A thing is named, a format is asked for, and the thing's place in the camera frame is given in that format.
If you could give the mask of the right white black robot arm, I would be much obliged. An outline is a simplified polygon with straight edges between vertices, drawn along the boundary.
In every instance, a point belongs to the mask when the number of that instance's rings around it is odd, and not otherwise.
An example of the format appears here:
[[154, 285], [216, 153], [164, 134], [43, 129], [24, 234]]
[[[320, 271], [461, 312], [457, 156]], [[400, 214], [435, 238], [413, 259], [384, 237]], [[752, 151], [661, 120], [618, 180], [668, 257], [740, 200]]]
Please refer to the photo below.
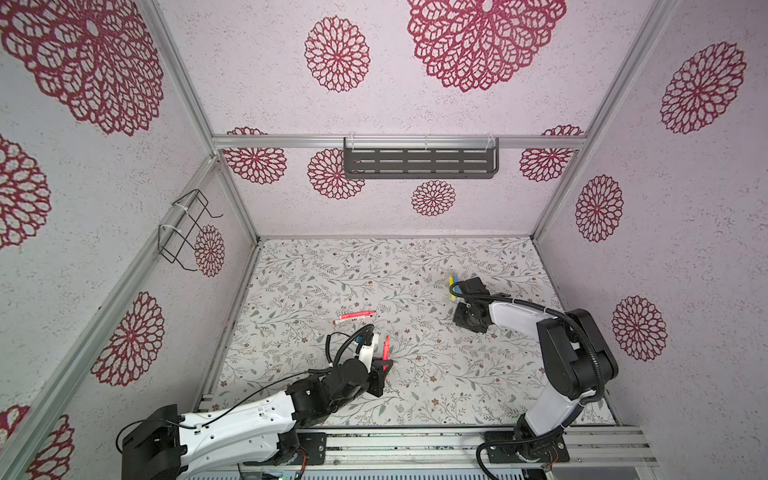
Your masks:
[[538, 341], [545, 387], [534, 405], [509, 432], [490, 433], [476, 449], [492, 462], [545, 463], [567, 461], [566, 429], [584, 408], [604, 399], [607, 383], [619, 373], [618, 363], [592, 315], [583, 309], [561, 312], [506, 294], [492, 294], [478, 277], [454, 281], [450, 294], [460, 302], [454, 323], [474, 333], [492, 326]]

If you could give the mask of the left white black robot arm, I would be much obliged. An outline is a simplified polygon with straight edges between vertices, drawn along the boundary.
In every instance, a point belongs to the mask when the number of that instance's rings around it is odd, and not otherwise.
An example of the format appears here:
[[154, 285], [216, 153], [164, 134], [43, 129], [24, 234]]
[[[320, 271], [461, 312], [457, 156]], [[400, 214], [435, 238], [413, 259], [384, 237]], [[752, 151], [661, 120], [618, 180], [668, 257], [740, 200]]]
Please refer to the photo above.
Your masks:
[[393, 365], [381, 358], [370, 365], [350, 358], [224, 411], [181, 414], [176, 404], [163, 406], [118, 434], [121, 477], [187, 479], [243, 462], [285, 464], [301, 448], [300, 429], [325, 422], [364, 393], [382, 396]]

